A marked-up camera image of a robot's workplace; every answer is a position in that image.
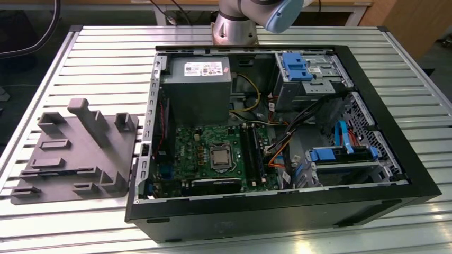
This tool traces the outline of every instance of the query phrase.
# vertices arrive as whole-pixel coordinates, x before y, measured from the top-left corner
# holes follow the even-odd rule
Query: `aluminum table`
[[[143,121],[154,46],[211,44],[209,26],[85,26],[69,32],[0,158],[0,252],[14,253],[450,253],[452,106],[389,32],[363,27],[258,29],[259,44],[343,44],[402,129],[442,195],[366,225],[157,245],[123,223],[125,197],[14,206],[42,112],[69,115],[83,97],[103,115]]]

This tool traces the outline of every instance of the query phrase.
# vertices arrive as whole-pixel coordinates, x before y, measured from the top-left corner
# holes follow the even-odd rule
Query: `wooden wall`
[[[414,59],[452,25],[452,0],[374,0],[359,26],[383,25]]]

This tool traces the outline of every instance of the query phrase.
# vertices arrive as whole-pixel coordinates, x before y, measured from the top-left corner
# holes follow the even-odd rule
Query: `connector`
[[[174,20],[173,17],[167,17],[167,16],[166,16],[166,20],[167,20],[169,24],[177,25],[177,22],[175,22],[175,20]]]

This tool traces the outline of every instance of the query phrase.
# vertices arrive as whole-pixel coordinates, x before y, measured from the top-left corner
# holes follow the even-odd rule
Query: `blue latch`
[[[335,160],[334,153],[330,148],[314,149],[310,153],[310,160]]]
[[[313,79],[299,53],[282,53],[282,64],[287,71],[289,81],[310,81]]]
[[[375,147],[369,147],[367,150],[370,152],[371,159],[375,160],[378,158],[378,156],[379,156],[378,149]]]

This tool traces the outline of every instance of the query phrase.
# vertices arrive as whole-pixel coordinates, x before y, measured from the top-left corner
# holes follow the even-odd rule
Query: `yellow wire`
[[[229,110],[229,112],[235,112],[235,113],[238,113],[238,112],[246,112],[246,111],[251,110],[254,107],[257,107],[258,102],[259,102],[259,91],[258,91],[258,88],[257,88],[255,84],[249,80],[249,78],[247,78],[245,75],[237,74],[237,76],[239,76],[239,77],[242,77],[243,79],[246,79],[246,81],[249,82],[249,84],[250,84],[250,85],[253,86],[253,88],[255,89],[257,100],[255,100],[254,105],[250,106],[249,108],[243,108],[242,110]]]

